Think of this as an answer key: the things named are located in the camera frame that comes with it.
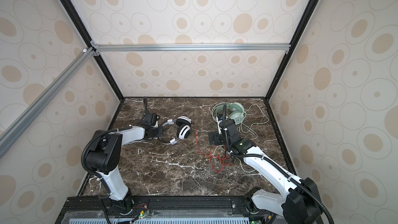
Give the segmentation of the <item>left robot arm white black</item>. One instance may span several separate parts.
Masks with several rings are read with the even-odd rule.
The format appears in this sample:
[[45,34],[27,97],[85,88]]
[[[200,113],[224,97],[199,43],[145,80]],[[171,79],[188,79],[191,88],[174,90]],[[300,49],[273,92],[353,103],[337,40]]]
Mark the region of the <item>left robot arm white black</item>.
[[144,97],[144,112],[137,125],[98,130],[83,150],[83,168],[101,181],[111,200],[122,201],[129,191],[118,169],[122,146],[161,137],[163,128],[158,120],[157,114],[149,112],[147,98]]

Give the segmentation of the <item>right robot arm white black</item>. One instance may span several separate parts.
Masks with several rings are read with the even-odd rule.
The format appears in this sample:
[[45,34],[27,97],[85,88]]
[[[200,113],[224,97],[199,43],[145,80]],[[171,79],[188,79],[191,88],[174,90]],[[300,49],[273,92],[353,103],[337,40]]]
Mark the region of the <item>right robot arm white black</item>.
[[218,130],[209,134],[209,140],[224,147],[224,158],[234,158],[252,167],[277,190],[274,194],[261,188],[253,189],[246,197],[251,212],[270,211],[282,216],[288,224],[315,224],[322,215],[329,223],[334,223],[312,179],[301,179],[290,173],[267,156],[254,141],[241,137],[237,125],[246,118],[241,104],[219,103],[211,115]]

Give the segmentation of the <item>mint green headphones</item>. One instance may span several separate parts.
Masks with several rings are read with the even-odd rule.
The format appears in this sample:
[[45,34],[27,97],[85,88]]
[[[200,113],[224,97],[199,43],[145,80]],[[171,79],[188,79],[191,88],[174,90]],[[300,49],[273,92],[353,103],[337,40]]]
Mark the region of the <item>mint green headphones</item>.
[[236,125],[241,124],[246,118],[247,113],[240,103],[221,102],[215,105],[211,110],[211,116],[214,121],[217,121],[218,115],[223,114],[224,106],[226,107],[226,113],[228,115],[228,118],[234,120]]

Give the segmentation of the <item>silver aluminium rail back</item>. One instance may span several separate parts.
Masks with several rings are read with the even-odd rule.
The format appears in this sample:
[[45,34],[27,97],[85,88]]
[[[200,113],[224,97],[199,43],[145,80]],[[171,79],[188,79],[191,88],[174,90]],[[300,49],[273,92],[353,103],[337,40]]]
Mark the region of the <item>silver aluminium rail back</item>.
[[105,45],[94,44],[91,49],[97,52],[188,52],[188,51],[288,51],[289,43],[251,44],[155,44],[155,45]]

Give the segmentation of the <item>silver aluminium rail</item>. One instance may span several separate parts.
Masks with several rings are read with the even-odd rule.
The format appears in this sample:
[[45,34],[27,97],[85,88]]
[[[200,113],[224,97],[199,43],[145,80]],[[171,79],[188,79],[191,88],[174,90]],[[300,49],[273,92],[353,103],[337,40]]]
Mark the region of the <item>silver aluminium rail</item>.
[[155,44],[155,45],[105,45],[94,44],[91,49],[97,52],[188,52],[188,51],[288,51],[289,43],[251,44]]
[[1,157],[12,147],[18,138],[40,115],[40,113],[49,105],[49,103],[58,95],[63,87],[71,80],[82,65],[92,57],[94,49],[88,47],[82,52],[42,94],[17,118],[1,136]]

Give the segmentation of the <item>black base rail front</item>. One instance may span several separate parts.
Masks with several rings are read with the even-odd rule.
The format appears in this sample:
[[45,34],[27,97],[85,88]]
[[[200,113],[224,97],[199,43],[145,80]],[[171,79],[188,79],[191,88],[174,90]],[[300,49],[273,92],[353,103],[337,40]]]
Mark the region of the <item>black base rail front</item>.
[[272,224],[280,215],[244,196],[139,196],[130,204],[105,197],[68,198],[57,224]]

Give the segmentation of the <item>silver aluminium rail left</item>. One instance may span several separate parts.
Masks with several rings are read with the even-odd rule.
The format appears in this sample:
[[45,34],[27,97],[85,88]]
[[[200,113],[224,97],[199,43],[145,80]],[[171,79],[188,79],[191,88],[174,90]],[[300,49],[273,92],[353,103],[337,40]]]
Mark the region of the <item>silver aluminium rail left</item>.
[[1,136],[1,157],[12,147],[18,138],[40,115],[40,113],[49,105],[49,103],[58,95],[63,87],[71,80],[82,65],[92,57],[94,49],[88,47],[82,52],[42,94],[17,118]]

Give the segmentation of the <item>black corner frame post left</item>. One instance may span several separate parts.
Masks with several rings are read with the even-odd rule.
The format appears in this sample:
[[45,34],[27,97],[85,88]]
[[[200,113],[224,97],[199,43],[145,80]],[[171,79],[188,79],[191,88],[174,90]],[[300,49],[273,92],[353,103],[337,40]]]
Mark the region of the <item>black corner frame post left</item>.
[[93,45],[93,39],[91,38],[85,24],[83,23],[81,17],[79,16],[75,6],[73,5],[71,0],[60,0],[63,8],[65,9],[66,13],[68,14],[69,18],[71,19],[72,23],[74,24],[75,28],[77,29],[80,37],[83,39],[84,43],[87,45],[89,48],[93,48],[95,51],[94,59],[103,72],[106,80],[110,84],[111,88],[113,89],[114,93],[116,94],[116,97],[118,98],[119,101],[122,101],[124,99],[124,96],[119,89],[119,87],[116,84],[115,79],[110,73],[110,70],[108,66],[106,65],[104,59],[100,55],[100,53],[94,48]]

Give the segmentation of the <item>black corner frame post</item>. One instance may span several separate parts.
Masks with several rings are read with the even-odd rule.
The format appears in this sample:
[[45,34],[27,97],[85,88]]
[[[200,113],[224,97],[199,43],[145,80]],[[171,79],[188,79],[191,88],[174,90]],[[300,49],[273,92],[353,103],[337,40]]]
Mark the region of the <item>black corner frame post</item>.
[[311,16],[313,15],[313,13],[314,13],[314,11],[316,9],[316,6],[318,5],[319,1],[320,0],[309,0],[308,1],[308,4],[307,4],[306,8],[304,9],[304,13],[303,13],[300,21],[298,22],[298,26],[297,26],[297,28],[296,28],[293,36],[292,36],[292,39],[291,39],[291,42],[290,42],[290,48],[287,51],[287,53],[284,55],[284,57],[283,57],[283,59],[281,61],[281,64],[279,65],[278,70],[277,70],[277,72],[276,72],[276,74],[275,74],[275,76],[274,76],[274,78],[272,80],[270,88],[269,88],[269,90],[268,90],[268,92],[267,92],[267,94],[266,94],[266,96],[264,98],[265,102],[269,102],[270,101],[270,99],[271,99],[276,87],[278,86],[278,83],[279,83],[279,81],[280,81],[280,79],[281,79],[281,77],[282,77],[282,75],[283,75],[283,73],[284,73],[284,71],[285,71],[285,69],[286,69],[286,67],[287,67],[287,65],[288,65],[293,53],[294,53],[294,51],[296,50],[296,47],[298,46],[298,43],[299,43],[299,41],[300,41],[300,39],[301,39],[301,37],[302,37],[302,35],[304,33],[304,30],[306,29],[306,27],[307,27],[307,25],[308,25],[308,23],[309,23],[309,21],[311,19]]
[[83,39],[84,43],[87,45],[89,48],[93,48],[95,51],[94,59],[103,72],[106,80],[110,84],[111,88],[113,89],[114,93],[116,94],[116,97],[118,98],[119,101],[122,101],[124,99],[124,96],[119,89],[119,87],[116,84],[115,79],[110,73],[110,70],[108,66],[106,65],[104,59],[100,55],[100,53],[94,48],[93,45],[93,39],[91,38],[85,24],[83,23],[81,17],[79,16],[75,6],[73,5],[71,0],[60,0],[63,8],[65,9],[66,13],[68,14],[69,18],[71,19],[72,23],[74,24],[75,28],[77,29],[80,37]]

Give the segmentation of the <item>black corner frame post right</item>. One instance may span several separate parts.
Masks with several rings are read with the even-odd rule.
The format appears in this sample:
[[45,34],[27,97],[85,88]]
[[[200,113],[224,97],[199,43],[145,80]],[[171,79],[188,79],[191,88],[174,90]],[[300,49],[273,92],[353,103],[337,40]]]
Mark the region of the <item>black corner frame post right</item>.
[[297,28],[296,28],[293,36],[292,36],[292,39],[291,39],[291,42],[290,42],[290,48],[287,51],[287,53],[284,55],[284,57],[283,57],[283,59],[281,61],[281,64],[279,65],[278,70],[277,70],[277,72],[276,72],[276,74],[275,74],[275,76],[274,76],[274,78],[272,80],[270,88],[269,88],[269,90],[268,90],[268,92],[267,92],[267,94],[266,94],[266,96],[264,98],[265,102],[269,102],[270,101],[270,99],[271,99],[276,87],[278,86],[278,83],[279,83],[279,81],[280,81],[280,79],[281,79],[281,77],[282,77],[282,75],[283,75],[283,73],[284,73],[284,71],[285,71],[285,69],[286,69],[286,67],[287,67],[287,65],[288,65],[293,53],[294,53],[294,51],[296,50],[296,47],[298,46],[298,43],[299,43],[299,41],[300,41],[300,39],[301,39],[301,37],[302,37],[302,35],[304,33],[304,30],[306,29],[306,27],[307,27],[307,25],[308,25],[308,23],[309,23],[309,21],[311,19],[311,16],[313,15],[313,13],[314,13],[314,11],[316,9],[316,6],[318,5],[319,1],[320,0],[309,0],[308,1],[308,4],[307,4],[306,8],[304,9],[304,13],[303,13],[300,21],[298,22],[298,26],[297,26]]

